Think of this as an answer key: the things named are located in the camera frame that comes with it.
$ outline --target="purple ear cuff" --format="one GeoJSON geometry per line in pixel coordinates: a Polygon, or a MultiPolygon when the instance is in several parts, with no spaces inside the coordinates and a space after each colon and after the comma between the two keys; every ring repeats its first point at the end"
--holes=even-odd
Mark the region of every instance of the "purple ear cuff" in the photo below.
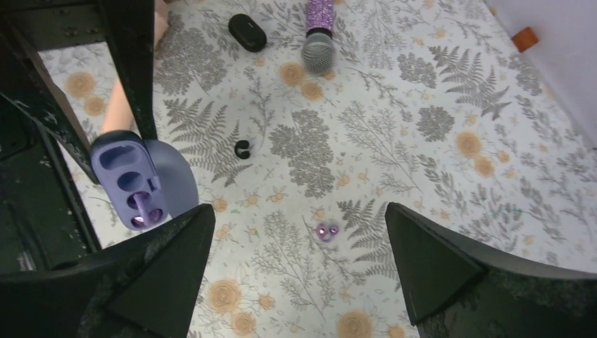
{"type": "Polygon", "coordinates": [[[324,243],[330,243],[339,231],[338,225],[335,224],[328,227],[326,224],[320,223],[317,227],[319,240],[324,243]]]}

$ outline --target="floor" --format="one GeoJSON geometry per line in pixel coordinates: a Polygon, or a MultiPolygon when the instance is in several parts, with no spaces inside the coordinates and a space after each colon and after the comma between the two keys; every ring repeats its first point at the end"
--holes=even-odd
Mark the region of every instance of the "floor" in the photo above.
{"type": "MultiPolygon", "coordinates": [[[[595,158],[484,3],[334,3],[325,76],[300,64],[303,2],[170,4],[156,124],[218,222],[189,337],[418,337],[385,230],[390,201],[500,250],[597,272],[595,158]],[[266,50],[227,34],[235,13],[266,31],[266,50]],[[247,161],[238,139],[256,145],[247,161]],[[329,244],[320,222],[339,226],[329,244]]],[[[42,56],[95,137],[115,79],[105,44],[42,56]]],[[[68,160],[102,245],[135,236],[68,160]]]]}

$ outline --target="orange object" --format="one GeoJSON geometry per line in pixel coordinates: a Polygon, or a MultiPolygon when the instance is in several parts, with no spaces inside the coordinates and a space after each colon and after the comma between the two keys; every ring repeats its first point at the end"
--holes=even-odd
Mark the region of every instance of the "orange object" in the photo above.
{"type": "Polygon", "coordinates": [[[518,51],[522,53],[523,51],[526,51],[527,49],[536,45],[537,42],[539,42],[539,38],[535,35],[535,32],[533,32],[532,28],[527,27],[513,36],[512,42],[514,42],[514,45],[516,48],[518,48],[518,51]]]}

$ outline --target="white wall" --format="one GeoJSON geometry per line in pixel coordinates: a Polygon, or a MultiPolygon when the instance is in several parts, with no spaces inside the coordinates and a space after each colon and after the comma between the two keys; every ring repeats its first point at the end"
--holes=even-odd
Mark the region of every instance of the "white wall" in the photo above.
{"type": "Polygon", "coordinates": [[[486,0],[512,37],[531,27],[525,51],[560,104],[597,146],[597,0],[486,0]]]}

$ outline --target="purple glitter handle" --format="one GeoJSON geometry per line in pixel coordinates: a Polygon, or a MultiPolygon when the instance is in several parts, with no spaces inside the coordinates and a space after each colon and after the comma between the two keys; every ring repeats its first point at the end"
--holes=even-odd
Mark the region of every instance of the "purple glitter handle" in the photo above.
{"type": "Polygon", "coordinates": [[[313,28],[325,28],[333,32],[333,0],[309,0],[307,3],[307,32],[313,28]]]}

